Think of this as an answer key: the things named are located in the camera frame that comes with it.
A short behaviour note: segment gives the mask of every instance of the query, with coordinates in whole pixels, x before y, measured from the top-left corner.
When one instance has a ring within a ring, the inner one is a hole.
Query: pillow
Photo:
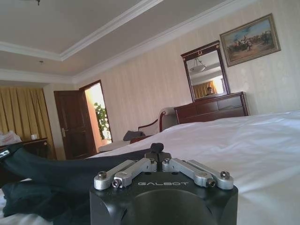
[[[130,141],[133,138],[145,136],[144,132],[142,131],[127,131],[125,136],[123,137],[124,141]]]

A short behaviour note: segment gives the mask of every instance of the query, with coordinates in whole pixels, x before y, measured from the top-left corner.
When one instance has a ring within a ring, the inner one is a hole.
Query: yellow curtain
[[[42,88],[0,87],[0,131],[10,130],[22,141],[30,140],[32,134],[47,137],[48,158],[56,159]]]
[[[206,96],[208,87],[212,88],[212,93],[214,93],[214,94],[217,93],[217,89],[214,85],[214,82],[209,81],[209,82],[206,82],[206,83],[201,83],[199,85],[193,86],[195,98],[202,98],[202,97]]]

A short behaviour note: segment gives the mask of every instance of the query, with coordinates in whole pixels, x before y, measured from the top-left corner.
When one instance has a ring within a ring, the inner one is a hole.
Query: framed painting
[[[227,66],[280,51],[272,14],[220,35]]]

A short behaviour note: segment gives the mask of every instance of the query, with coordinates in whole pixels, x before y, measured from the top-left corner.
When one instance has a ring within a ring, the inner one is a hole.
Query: bed
[[[94,157],[118,155],[161,142],[173,158],[227,170],[239,189],[238,225],[296,225],[300,221],[300,111],[180,124]],[[36,215],[1,225],[50,225]]]

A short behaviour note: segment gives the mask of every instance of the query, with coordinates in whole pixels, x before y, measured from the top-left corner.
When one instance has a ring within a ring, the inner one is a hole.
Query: ceiling light fixture
[[[39,4],[41,2],[41,0],[19,0],[19,1],[36,1],[38,6],[39,6]]]
[[[194,66],[190,68],[190,71],[200,73],[205,69],[206,69],[206,65],[204,65],[202,61],[200,61],[198,58],[195,58]]]

